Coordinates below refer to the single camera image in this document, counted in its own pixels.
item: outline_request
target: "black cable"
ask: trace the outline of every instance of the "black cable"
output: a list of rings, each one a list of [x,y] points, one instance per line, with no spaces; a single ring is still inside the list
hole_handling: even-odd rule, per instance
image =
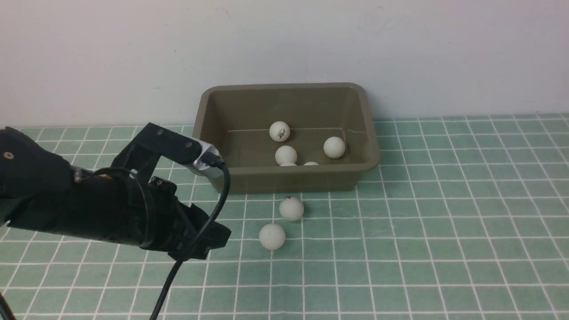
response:
[[[172,286],[172,282],[174,281],[174,277],[176,277],[176,274],[177,274],[178,270],[180,269],[180,267],[182,266],[182,263],[184,262],[185,258],[190,253],[192,253],[194,245],[196,245],[201,240],[201,238],[208,231],[209,227],[212,225],[213,221],[217,218],[217,216],[219,216],[219,213],[221,212],[221,209],[223,208],[223,205],[225,204],[225,201],[227,200],[227,196],[229,195],[229,186],[231,184],[231,178],[229,176],[229,169],[227,168],[227,166],[223,162],[221,162],[221,158],[219,158],[219,157],[217,157],[217,159],[215,159],[214,161],[211,161],[211,165],[218,167],[219,169],[221,169],[221,171],[223,171],[223,181],[224,181],[223,182],[223,190],[221,191],[219,201],[217,202],[217,205],[213,209],[213,212],[212,212],[211,216],[209,217],[209,219],[205,222],[203,227],[199,230],[199,232],[192,239],[192,241],[190,243],[188,243],[188,245],[186,246],[184,251],[182,251],[182,254],[178,258],[176,263],[174,263],[174,265],[172,266],[172,269],[170,270],[170,273],[168,274],[168,277],[166,278],[166,281],[164,282],[164,285],[162,286],[162,291],[160,292],[160,296],[158,297],[158,300],[156,301],[156,305],[154,306],[154,310],[152,311],[152,315],[150,316],[150,320],[158,319],[158,314],[160,313],[160,310],[162,309],[162,305],[164,305],[164,301],[166,300],[166,297],[168,296],[168,291],[169,291],[170,287]]]
[[[12,313],[8,302],[4,300],[2,293],[0,293],[0,317],[2,317],[3,320],[16,320],[16,317],[14,316],[14,313]]]

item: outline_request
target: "white ball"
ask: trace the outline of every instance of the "white ball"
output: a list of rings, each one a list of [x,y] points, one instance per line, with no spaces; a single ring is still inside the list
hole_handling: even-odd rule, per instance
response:
[[[296,150],[291,146],[282,146],[277,149],[275,160],[279,165],[286,162],[296,163]]]
[[[285,231],[276,223],[269,223],[259,232],[261,245],[269,250],[277,250],[285,243]]]
[[[298,198],[288,196],[281,201],[279,212],[284,220],[297,221],[304,214],[304,205]]]
[[[324,153],[332,159],[340,158],[345,151],[346,144],[338,137],[330,137],[324,143]]]
[[[283,142],[290,136],[290,127],[282,121],[277,121],[269,128],[271,139],[277,142]]]

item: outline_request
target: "tiled floor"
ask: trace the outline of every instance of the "tiled floor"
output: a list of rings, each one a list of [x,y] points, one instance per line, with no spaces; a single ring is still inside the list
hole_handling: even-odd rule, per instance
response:
[[[567,114],[376,122],[382,165],[356,190],[233,196],[227,247],[182,267],[165,319],[567,320]],[[192,126],[170,127],[191,135]],[[140,127],[23,129],[87,169],[110,164]],[[206,211],[203,178],[156,175]],[[259,229],[287,232],[273,253]],[[160,253],[0,229],[0,288],[19,319],[147,319],[172,261]]]

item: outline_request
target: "brown plastic tray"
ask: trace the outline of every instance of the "brown plastic tray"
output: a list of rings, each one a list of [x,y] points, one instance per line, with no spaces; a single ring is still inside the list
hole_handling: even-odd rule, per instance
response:
[[[290,126],[287,141],[269,137],[275,121]],[[353,83],[214,87],[201,97],[193,136],[219,149],[231,194],[351,190],[380,161],[367,96]],[[332,136],[347,145],[339,159],[324,154]],[[296,149],[298,166],[278,166],[275,152],[283,145]],[[303,166],[308,161],[320,165]],[[221,191],[221,178],[210,182]]]

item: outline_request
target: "robotic arm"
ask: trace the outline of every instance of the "robotic arm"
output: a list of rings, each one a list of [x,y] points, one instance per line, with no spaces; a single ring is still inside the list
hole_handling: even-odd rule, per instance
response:
[[[211,216],[179,202],[172,182],[152,177],[162,156],[195,174],[224,175]],[[111,167],[95,172],[70,165],[15,129],[0,130],[0,225],[167,252],[176,264],[153,317],[182,262],[205,259],[227,243],[231,231],[214,220],[228,192],[229,171],[214,146],[154,124]]]

